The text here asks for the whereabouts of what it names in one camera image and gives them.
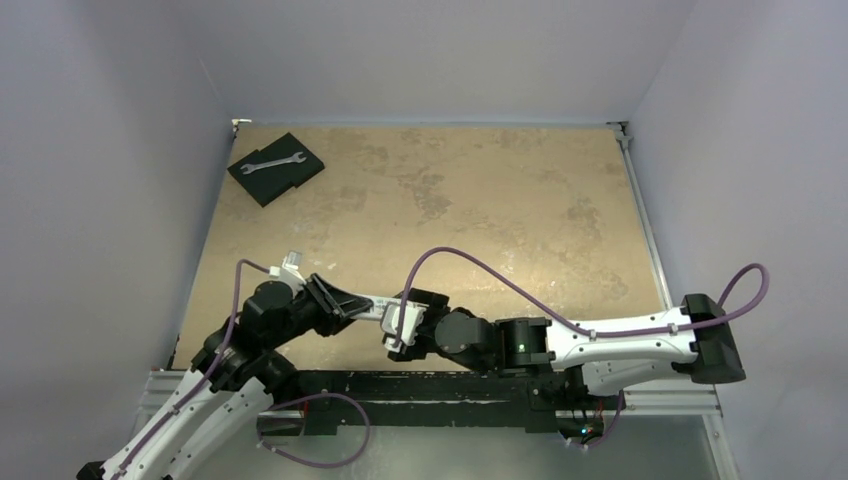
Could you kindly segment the white remote control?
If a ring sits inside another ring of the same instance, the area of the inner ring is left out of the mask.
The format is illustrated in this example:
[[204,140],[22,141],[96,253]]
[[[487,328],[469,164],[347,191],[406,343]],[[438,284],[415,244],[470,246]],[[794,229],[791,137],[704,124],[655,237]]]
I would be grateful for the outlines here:
[[370,306],[354,313],[352,319],[378,321],[383,326],[396,328],[400,324],[401,316],[404,321],[409,322],[419,314],[419,307],[413,302],[408,301],[401,307],[400,298],[372,295],[365,295],[365,298],[370,301]]

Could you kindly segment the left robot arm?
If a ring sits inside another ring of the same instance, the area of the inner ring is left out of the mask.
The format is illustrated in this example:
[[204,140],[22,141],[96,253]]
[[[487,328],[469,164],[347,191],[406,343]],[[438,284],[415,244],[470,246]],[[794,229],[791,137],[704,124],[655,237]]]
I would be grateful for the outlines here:
[[130,442],[105,461],[85,464],[77,478],[181,479],[262,412],[304,412],[330,399],[355,406],[343,394],[307,390],[303,372],[277,349],[309,331],[338,334],[374,306],[318,275],[302,279],[276,270],[205,340],[177,388]]

